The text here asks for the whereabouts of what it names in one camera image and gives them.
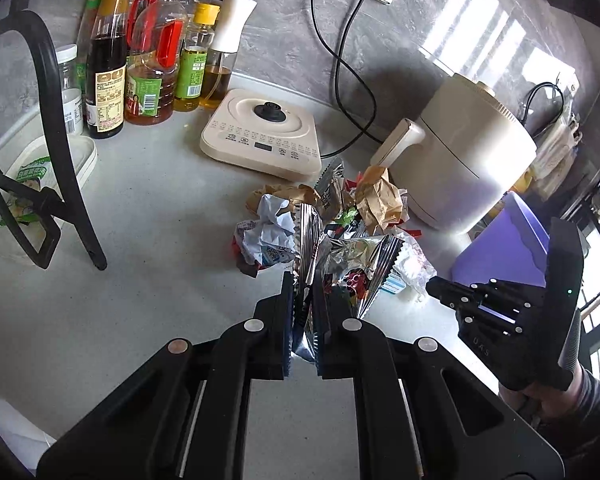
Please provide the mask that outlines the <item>person's right hand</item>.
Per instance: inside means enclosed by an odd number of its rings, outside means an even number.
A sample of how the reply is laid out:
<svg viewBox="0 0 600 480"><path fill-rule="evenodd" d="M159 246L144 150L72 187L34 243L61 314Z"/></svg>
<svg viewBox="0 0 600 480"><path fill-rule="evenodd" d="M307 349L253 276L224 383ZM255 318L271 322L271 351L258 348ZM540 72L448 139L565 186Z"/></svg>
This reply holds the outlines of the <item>person's right hand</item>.
<svg viewBox="0 0 600 480"><path fill-rule="evenodd" d="M580 363L574 368L572 381L567 390L562 391L540 382L514 391L498 385L498 395L516 412L525 406L535 406L535 414L542 419L559 418L569 413L577 404L583 382L583 368Z"/></svg>

